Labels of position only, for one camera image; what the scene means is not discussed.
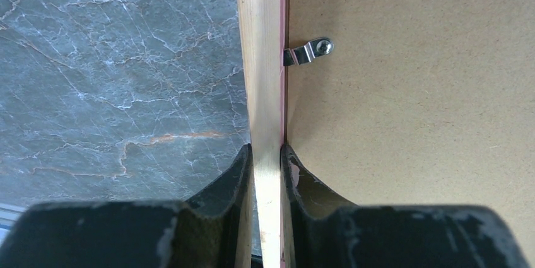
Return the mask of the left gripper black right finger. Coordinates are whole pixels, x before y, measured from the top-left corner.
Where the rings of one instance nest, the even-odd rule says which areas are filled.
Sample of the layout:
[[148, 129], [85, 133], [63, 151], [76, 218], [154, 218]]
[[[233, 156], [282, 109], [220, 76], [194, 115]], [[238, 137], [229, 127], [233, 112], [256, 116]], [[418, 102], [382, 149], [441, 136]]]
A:
[[280, 155], [287, 267], [527, 267], [491, 209], [467, 205], [359, 206]]

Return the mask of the brown cardboard backing board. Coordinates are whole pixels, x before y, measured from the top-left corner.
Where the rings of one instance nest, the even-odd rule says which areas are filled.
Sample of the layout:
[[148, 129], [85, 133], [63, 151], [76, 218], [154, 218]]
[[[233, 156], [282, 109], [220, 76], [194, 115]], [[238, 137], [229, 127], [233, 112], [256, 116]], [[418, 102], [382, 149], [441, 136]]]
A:
[[481, 204], [534, 263], [534, 0], [289, 0], [287, 138], [357, 204]]

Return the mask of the pink wooden picture frame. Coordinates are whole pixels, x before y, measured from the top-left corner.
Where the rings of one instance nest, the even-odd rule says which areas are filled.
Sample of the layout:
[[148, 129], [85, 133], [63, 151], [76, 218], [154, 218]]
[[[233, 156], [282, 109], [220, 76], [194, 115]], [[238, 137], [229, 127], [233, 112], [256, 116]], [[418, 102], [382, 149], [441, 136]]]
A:
[[285, 126], [286, 0], [238, 0], [254, 186], [264, 267], [280, 267], [280, 148]]

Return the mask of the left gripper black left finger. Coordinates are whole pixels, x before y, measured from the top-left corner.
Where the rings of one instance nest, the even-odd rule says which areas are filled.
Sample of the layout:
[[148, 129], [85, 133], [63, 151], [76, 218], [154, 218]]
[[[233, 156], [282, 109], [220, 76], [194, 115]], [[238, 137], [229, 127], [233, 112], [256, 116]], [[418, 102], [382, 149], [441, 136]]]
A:
[[48, 202], [25, 211], [2, 267], [250, 267], [252, 148], [185, 201]]

